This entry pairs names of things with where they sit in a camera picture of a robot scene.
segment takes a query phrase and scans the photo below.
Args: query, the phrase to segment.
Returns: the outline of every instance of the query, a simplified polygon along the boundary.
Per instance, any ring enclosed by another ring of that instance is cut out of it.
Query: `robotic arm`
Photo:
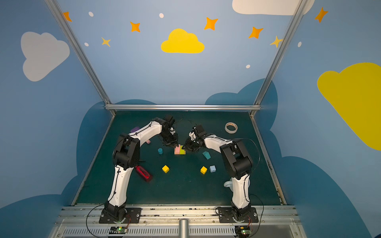
[[[123,223],[126,219],[126,192],[130,175],[140,159],[140,147],[155,135],[163,138],[163,145],[175,147],[178,135],[173,129],[174,119],[167,115],[164,119],[155,118],[148,125],[128,135],[118,138],[112,155],[115,165],[114,181],[110,196],[104,204],[100,223]]]
[[[201,125],[193,127],[184,146],[184,150],[197,152],[205,147],[222,155],[226,171],[232,177],[233,198],[232,215],[236,222],[245,219],[251,209],[249,199],[249,178],[253,161],[240,139],[226,140],[207,134]]]

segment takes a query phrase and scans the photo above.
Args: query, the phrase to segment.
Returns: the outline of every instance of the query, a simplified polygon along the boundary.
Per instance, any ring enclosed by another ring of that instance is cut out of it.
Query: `light blue cube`
[[[210,159],[210,154],[207,151],[202,152],[202,154],[205,156],[205,158],[208,160]]]
[[[214,165],[210,166],[209,168],[211,173],[216,171],[216,167]]]

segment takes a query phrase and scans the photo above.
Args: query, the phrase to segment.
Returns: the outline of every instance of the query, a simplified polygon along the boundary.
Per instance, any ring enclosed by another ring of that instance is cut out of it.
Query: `silver cylinder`
[[[179,238],[189,238],[189,220],[181,219],[179,221]]]

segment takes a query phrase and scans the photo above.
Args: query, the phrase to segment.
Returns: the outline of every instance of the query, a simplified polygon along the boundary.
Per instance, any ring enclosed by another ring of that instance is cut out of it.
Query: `white cloud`
[[[70,54],[69,46],[49,33],[25,32],[21,49],[26,58],[22,67],[25,76],[33,82],[43,79]]]
[[[306,14],[315,0],[308,0]],[[293,15],[299,0],[233,0],[234,11],[241,14]]]

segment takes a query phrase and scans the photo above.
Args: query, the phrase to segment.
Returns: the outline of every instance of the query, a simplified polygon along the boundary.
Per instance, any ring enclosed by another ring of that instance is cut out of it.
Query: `purple object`
[[[132,132],[135,132],[135,131],[137,131],[137,130],[139,130],[139,129],[140,129],[140,127],[137,126],[137,127],[135,127],[134,129],[131,130],[131,133],[132,133]]]

